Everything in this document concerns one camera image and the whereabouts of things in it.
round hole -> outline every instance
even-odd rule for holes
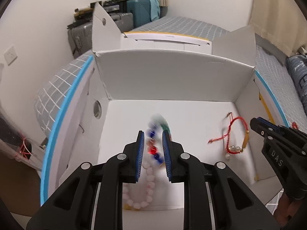
[[[95,101],[94,103],[94,116],[95,118],[99,119],[102,116],[102,108],[99,101]]]

human hand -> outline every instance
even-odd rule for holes
[[[274,212],[274,218],[277,220],[280,227],[283,227],[293,217],[300,206],[302,200],[291,201],[286,193],[283,193],[279,199],[277,209]]]

gray suitcase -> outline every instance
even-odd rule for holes
[[[110,14],[110,16],[122,33],[131,31],[133,29],[132,13],[114,13]]]
[[[110,16],[122,33],[133,29],[131,13],[113,13]],[[92,27],[93,23],[90,21],[68,30],[68,42],[75,59],[92,49]]]
[[[92,27],[90,21],[68,30],[68,42],[75,59],[92,49]]]

beaded bracelet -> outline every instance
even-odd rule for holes
[[[158,152],[157,147],[155,146],[159,126],[161,127],[162,131],[167,130],[170,135],[170,129],[166,120],[161,115],[155,116],[154,119],[149,123],[149,130],[147,131],[148,140],[146,141],[146,144],[148,146],[148,153],[152,155],[152,157],[158,162],[159,165],[162,165],[164,160]],[[122,198],[126,201],[123,208],[126,210],[140,210],[141,208],[147,207],[153,200],[152,195],[154,194],[155,188],[154,170],[149,162],[142,161],[142,166],[144,169],[146,169],[146,198],[141,203],[134,202],[129,195],[128,184],[123,183]]]

blue tape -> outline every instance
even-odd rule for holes
[[[67,112],[68,106],[70,105],[70,101],[72,100],[80,81],[82,80],[85,72],[93,61],[94,57],[91,55],[87,61],[84,63],[82,69],[79,71],[77,77],[75,78],[72,86],[70,87],[67,95],[61,105],[59,112],[56,115],[55,122],[52,126],[52,131],[48,140],[48,144],[46,147],[46,153],[43,161],[43,168],[41,174],[41,182],[40,182],[40,204],[43,205],[45,201],[48,199],[48,188],[49,188],[49,175],[50,175],[50,167],[52,162],[52,156],[54,152],[54,148],[56,145],[56,140],[59,135],[59,130],[61,129],[63,119]]]
[[[286,119],[285,113],[284,113],[284,111],[282,110],[282,108],[281,108],[279,102],[277,101],[275,95],[273,94],[272,90],[270,89],[270,87],[268,86],[268,84],[265,82],[265,80],[262,78],[262,76],[260,75],[260,73],[259,73],[257,70],[255,70],[255,74],[256,74],[256,76],[259,78],[259,80],[261,81],[261,83],[263,84],[263,86],[266,88],[266,90],[268,91],[269,95],[271,96],[273,102],[275,103],[276,108],[277,108],[278,111],[279,111],[279,114],[280,114],[280,116],[281,116],[281,118],[282,118],[282,120],[283,120],[285,126],[286,126],[286,127],[290,127],[289,122],[288,122],[288,120]]]

